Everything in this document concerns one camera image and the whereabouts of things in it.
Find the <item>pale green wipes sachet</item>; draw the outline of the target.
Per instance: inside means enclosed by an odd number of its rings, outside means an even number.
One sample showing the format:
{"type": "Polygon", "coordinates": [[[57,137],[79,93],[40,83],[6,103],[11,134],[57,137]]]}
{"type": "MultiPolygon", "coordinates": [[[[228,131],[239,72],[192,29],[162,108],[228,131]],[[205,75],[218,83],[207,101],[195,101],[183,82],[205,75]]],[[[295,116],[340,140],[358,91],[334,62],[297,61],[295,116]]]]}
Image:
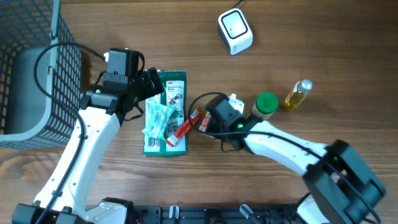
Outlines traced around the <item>pale green wipes sachet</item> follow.
{"type": "Polygon", "coordinates": [[[146,122],[142,133],[150,138],[165,140],[167,123],[177,106],[160,103],[146,103],[146,106],[149,107],[150,119],[146,122]]]}

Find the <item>red coffee stick sachet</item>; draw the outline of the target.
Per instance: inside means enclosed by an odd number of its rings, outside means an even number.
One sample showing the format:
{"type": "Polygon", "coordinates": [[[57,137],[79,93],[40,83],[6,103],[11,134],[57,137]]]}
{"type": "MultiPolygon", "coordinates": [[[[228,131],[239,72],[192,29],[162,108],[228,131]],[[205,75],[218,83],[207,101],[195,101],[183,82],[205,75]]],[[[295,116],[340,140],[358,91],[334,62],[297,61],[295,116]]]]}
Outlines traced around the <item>red coffee stick sachet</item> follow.
{"type": "Polygon", "coordinates": [[[187,119],[170,137],[166,139],[166,143],[169,146],[175,147],[179,140],[184,137],[191,129],[192,125],[197,124],[197,122],[204,118],[205,114],[200,109],[196,109],[191,115],[190,118],[187,119]]]}

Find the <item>green lid small jar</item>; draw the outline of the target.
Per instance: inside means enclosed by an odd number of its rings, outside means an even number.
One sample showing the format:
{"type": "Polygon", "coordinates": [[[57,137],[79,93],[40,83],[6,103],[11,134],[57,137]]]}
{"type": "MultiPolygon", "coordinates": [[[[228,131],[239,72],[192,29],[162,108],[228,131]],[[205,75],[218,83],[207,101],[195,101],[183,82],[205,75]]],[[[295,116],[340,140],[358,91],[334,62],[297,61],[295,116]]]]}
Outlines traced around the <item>green lid small jar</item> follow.
{"type": "Polygon", "coordinates": [[[277,96],[271,92],[261,93],[255,100],[252,113],[262,119],[269,119],[279,107],[277,96]]]}

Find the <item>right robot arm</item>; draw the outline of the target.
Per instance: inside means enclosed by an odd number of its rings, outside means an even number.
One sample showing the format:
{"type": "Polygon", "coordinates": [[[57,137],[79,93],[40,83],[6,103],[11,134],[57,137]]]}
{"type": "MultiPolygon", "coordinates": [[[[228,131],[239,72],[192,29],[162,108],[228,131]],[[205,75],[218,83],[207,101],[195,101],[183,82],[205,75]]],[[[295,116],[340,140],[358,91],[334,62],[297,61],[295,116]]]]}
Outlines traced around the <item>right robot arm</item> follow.
{"type": "Polygon", "coordinates": [[[362,157],[347,142],[310,142],[283,132],[254,115],[244,117],[225,96],[207,105],[207,133],[251,154],[268,157],[300,175],[309,194],[297,215],[305,223],[361,223],[372,214],[386,190],[362,157]]]}

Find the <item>yellow oil bottle silver cap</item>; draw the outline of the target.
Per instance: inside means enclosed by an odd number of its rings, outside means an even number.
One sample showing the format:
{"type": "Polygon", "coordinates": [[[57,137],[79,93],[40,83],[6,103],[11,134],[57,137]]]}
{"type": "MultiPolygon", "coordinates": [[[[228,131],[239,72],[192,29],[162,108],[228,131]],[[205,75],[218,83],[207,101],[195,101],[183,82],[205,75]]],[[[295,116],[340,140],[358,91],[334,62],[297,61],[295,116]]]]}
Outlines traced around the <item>yellow oil bottle silver cap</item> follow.
{"type": "Polygon", "coordinates": [[[284,100],[284,109],[287,111],[296,109],[298,105],[306,99],[312,87],[313,83],[310,80],[298,81],[292,91],[286,96],[284,100]]]}

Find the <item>green 3M sponge packet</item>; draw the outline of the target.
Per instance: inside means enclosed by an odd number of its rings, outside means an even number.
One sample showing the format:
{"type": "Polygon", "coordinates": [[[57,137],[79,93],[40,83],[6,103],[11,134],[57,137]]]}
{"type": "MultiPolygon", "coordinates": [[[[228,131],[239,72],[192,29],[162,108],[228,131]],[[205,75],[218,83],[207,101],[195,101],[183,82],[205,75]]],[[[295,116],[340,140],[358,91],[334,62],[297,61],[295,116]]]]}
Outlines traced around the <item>green 3M sponge packet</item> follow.
{"type": "Polygon", "coordinates": [[[187,137],[178,140],[177,145],[169,146],[165,140],[174,134],[185,122],[185,100],[187,91],[187,78],[185,71],[158,71],[165,91],[145,101],[145,125],[153,115],[152,104],[159,103],[165,106],[174,106],[175,111],[170,115],[164,129],[164,138],[157,139],[144,136],[143,155],[145,156],[179,156],[188,152],[187,137]]]}

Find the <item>pink Kleenex tissue pack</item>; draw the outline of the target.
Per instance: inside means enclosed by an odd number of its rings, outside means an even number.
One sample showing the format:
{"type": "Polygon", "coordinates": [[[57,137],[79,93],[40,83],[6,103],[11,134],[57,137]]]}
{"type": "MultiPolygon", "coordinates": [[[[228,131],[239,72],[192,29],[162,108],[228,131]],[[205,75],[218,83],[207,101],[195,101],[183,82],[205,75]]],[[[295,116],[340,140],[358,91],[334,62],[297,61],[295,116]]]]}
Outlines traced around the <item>pink Kleenex tissue pack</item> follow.
{"type": "Polygon", "coordinates": [[[209,124],[209,122],[210,122],[210,119],[211,119],[211,114],[210,114],[210,112],[208,111],[208,112],[206,113],[205,117],[203,118],[203,121],[202,121],[202,123],[201,123],[201,125],[200,125],[200,127],[199,127],[199,130],[200,130],[200,131],[206,132],[206,130],[207,130],[207,128],[208,128],[208,124],[209,124]]]}

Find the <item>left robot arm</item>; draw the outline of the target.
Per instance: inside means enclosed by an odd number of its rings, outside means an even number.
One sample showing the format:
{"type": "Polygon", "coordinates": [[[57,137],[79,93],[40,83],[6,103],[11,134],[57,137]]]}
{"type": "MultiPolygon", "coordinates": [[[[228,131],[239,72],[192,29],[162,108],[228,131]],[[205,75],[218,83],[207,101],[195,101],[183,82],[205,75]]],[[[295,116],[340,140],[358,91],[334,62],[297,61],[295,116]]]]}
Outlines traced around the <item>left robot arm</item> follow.
{"type": "Polygon", "coordinates": [[[20,203],[13,223],[139,223],[132,201],[105,198],[95,208],[86,202],[104,153],[126,114],[140,101],[164,91],[155,68],[135,50],[111,48],[102,84],[90,85],[81,96],[77,122],[53,174],[33,204],[20,203]]]}

